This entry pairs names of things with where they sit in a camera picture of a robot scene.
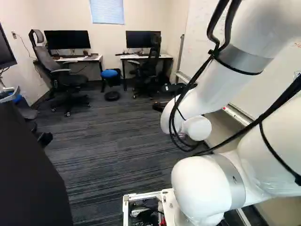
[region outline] keyboard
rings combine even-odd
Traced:
[[[95,60],[98,56],[88,56],[84,60]]]
[[[85,55],[65,55],[65,56],[61,56],[61,58],[78,58],[78,57],[85,57]]]

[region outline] white wall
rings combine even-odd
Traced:
[[[103,55],[103,68],[121,68],[126,30],[161,31],[166,50],[170,0],[124,0],[125,25],[93,24],[89,0],[33,0],[44,30],[88,30],[91,52]]]
[[[11,31],[19,34],[27,46],[31,56],[35,56],[28,38],[31,28],[38,26],[34,18],[31,0],[0,0],[0,22],[18,62],[3,74],[6,87],[21,87],[21,94],[29,104],[34,103],[47,92],[48,88],[40,75],[35,71],[32,60],[23,46],[20,37],[13,39]]]
[[[174,72],[178,63],[181,35],[185,34],[186,30],[189,2],[190,0],[171,0],[170,4],[167,52],[174,58],[172,73],[170,75],[171,82],[175,82]]]
[[[206,114],[212,124],[212,132],[207,139],[210,146],[215,146],[243,128],[235,119],[224,111]],[[216,153],[236,149],[240,138],[218,149]],[[299,226],[301,224],[301,197],[276,198],[255,205],[269,226]]]

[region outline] chair armrest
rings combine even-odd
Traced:
[[[71,69],[57,69],[57,70],[51,71],[50,73],[70,72],[70,71],[71,71]]]
[[[70,60],[70,61],[65,61],[63,64],[71,64],[71,63],[77,63],[78,60]]]
[[[134,65],[140,65],[138,61],[135,60],[128,60],[129,63],[134,64]]]

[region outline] wall outlet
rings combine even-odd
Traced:
[[[11,32],[11,34],[13,35],[14,39],[17,39],[17,34],[15,32]]]

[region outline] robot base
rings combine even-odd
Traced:
[[[174,196],[174,190],[172,188],[163,189],[157,192],[124,195],[123,196],[123,226],[129,226],[129,219],[128,219],[129,203],[138,200],[143,200],[143,199],[159,200],[158,208],[159,211],[164,212],[165,222],[167,226],[194,226],[181,212],[178,202]],[[250,226],[251,224],[246,218],[243,211],[241,209],[237,209],[236,211],[242,221],[241,225]]]

